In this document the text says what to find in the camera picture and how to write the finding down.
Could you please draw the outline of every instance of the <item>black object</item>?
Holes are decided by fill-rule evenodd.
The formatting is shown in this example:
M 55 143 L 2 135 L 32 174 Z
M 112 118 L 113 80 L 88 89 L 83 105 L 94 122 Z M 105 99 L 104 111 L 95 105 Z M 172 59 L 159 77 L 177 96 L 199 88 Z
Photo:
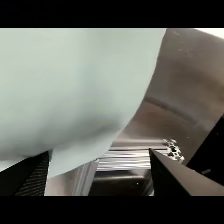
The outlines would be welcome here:
M 149 149 L 155 196 L 224 196 L 224 187 Z
M 224 117 L 222 116 L 209 133 L 187 167 L 224 185 Z
M 0 172 L 0 196 L 44 196 L 48 166 L 44 152 Z

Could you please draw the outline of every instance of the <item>light blue fabric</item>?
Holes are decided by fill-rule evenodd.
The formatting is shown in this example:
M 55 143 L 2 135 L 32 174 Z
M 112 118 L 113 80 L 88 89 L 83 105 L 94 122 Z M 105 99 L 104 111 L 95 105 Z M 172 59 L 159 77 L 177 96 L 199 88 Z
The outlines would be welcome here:
M 0 29 L 0 159 L 54 149 L 52 177 L 103 154 L 139 107 L 164 32 Z

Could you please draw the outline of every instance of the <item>white cloth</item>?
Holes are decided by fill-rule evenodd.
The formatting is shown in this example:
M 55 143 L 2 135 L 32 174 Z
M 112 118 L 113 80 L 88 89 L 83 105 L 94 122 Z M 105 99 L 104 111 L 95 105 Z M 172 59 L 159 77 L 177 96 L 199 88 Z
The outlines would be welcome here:
M 0 169 L 53 149 L 49 177 L 109 149 L 139 107 L 165 29 L 0 29 Z

